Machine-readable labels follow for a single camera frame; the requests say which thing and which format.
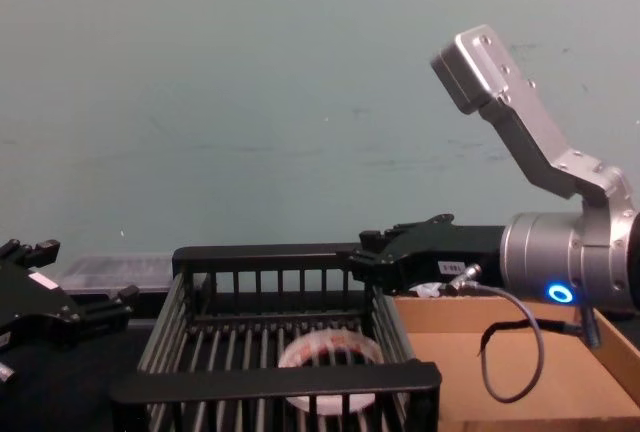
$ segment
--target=cable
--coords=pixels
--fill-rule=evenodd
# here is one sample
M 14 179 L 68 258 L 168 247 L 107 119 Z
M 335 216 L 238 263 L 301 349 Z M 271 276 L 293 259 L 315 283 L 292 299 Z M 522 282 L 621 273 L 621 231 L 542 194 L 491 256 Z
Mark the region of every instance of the cable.
M 536 337 L 536 343 L 538 345 L 538 363 L 536 364 L 536 370 L 533 373 L 533 377 L 531 377 L 531 380 L 529 381 L 529 383 L 526 385 L 524 389 L 522 389 L 517 394 L 512 395 L 511 397 L 503 397 L 498 395 L 498 393 L 493 389 L 491 383 L 489 382 L 489 373 L 487 371 L 486 350 L 482 348 L 480 351 L 480 357 L 482 360 L 482 380 L 484 381 L 484 386 L 487 389 L 487 392 L 489 392 L 489 395 L 491 395 L 491 397 L 493 397 L 498 402 L 502 402 L 503 404 L 512 404 L 513 402 L 517 402 L 518 400 L 525 397 L 529 392 L 531 392 L 531 390 L 533 390 L 533 388 L 536 386 L 536 384 L 540 380 L 540 376 L 542 375 L 542 368 L 544 367 L 544 342 L 542 339 L 542 331 L 540 330 L 538 322 L 536 321 L 536 318 L 533 316 L 531 311 L 527 308 L 527 306 L 524 305 L 524 303 L 521 300 L 519 300 L 517 297 L 511 295 L 509 292 L 506 292 L 502 289 L 497 289 L 495 287 L 480 285 L 477 282 L 473 282 L 473 281 L 465 282 L 461 286 L 461 289 L 477 290 L 481 292 L 486 292 L 488 294 L 497 295 L 499 297 L 503 297 L 507 299 L 509 302 L 511 302 L 513 305 L 515 305 L 518 309 L 520 309 L 522 313 L 525 315 L 525 317 L 527 318 L 527 320 L 529 321 L 529 323 L 531 324 L 531 328 L 533 329 L 533 332 Z

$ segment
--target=cardboard box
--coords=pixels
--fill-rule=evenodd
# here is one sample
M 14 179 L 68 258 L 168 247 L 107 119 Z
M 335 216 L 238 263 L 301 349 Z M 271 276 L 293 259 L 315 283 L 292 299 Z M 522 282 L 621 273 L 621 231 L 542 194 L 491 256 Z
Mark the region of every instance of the cardboard box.
M 536 317 L 576 321 L 577 309 L 529 304 Z M 545 365 L 535 389 L 514 404 L 486 391 L 480 337 L 494 322 L 522 320 L 499 298 L 396 299 L 416 356 L 442 373 L 441 432 L 640 432 L 640 353 L 597 313 L 602 347 L 544 333 Z M 501 395 L 521 390 L 537 360 L 531 329 L 496 333 L 487 347 L 489 375 Z

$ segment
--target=metal basket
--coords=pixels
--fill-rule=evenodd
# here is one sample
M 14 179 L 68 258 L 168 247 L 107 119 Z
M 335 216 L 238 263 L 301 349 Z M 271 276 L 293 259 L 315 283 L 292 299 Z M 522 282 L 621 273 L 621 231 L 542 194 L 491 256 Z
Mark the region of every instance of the metal basket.
M 341 257 L 356 246 L 177 250 L 138 371 L 111 389 L 115 430 L 435 431 L 440 373 L 414 358 L 393 301 L 350 280 Z M 277 368 L 296 336 L 325 328 L 367 335 L 384 363 L 345 353 Z M 356 393 L 375 402 L 349 413 Z M 341 395 L 342 415 L 319 415 L 322 395 Z M 308 412 L 286 400 L 296 396 Z

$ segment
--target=roll of tape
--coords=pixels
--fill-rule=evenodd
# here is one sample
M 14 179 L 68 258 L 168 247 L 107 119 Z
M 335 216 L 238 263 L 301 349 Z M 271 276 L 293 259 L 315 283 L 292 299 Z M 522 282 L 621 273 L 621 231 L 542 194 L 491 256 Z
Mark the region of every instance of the roll of tape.
M 375 364 L 383 362 L 380 346 L 368 337 L 345 329 L 326 329 L 310 332 L 291 342 L 282 353 L 278 367 L 300 367 L 314 355 L 337 351 L 361 354 Z M 362 410 L 374 400 L 375 394 L 351 394 L 349 412 Z M 287 401 L 298 409 L 309 412 L 309 397 L 287 397 Z M 341 395 L 318 396 L 316 404 L 319 415 L 342 414 Z

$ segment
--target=sticker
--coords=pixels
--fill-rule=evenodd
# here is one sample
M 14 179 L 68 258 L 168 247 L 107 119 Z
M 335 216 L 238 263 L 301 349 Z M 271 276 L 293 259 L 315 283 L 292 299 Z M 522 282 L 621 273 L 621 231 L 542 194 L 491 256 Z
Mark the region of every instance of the sticker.
M 6 347 L 7 345 L 9 345 L 10 341 L 11 341 L 11 332 L 6 332 L 0 335 L 0 349 L 2 347 Z
M 464 262 L 438 262 L 442 275 L 460 275 L 467 268 Z
M 38 282 L 40 285 L 44 285 L 47 289 L 53 290 L 58 288 L 58 284 L 56 284 L 53 280 L 45 277 L 40 272 L 34 272 L 33 274 L 29 274 L 33 280 Z

